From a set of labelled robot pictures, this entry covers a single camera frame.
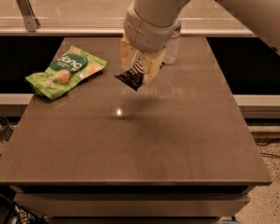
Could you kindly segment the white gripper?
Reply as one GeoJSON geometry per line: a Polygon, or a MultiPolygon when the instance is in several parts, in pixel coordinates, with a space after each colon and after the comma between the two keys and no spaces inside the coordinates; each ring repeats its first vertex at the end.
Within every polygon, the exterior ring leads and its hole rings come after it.
{"type": "Polygon", "coordinates": [[[172,15],[159,6],[141,7],[132,2],[127,9],[123,23],[125,34],[120,41],[121,65],[131,68],[141,57],[144,84],[148,84],[161,69],[164,58],[162,49],[173,35],[175,21],[176,14],[172,15]]]}

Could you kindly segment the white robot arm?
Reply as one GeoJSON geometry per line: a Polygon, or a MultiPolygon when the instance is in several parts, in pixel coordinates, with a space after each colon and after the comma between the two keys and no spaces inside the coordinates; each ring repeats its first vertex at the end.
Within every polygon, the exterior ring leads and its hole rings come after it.
{"type": "MultiPolygon", "coordinates": [[[[123,22],[121,64],[139,60],[148,84],[161,68],[164,50],[176,20],[190,0],[133,0],[123,22]]],[[[217,0],[217,2],[280,55],[280,0],[217,0]]]]}

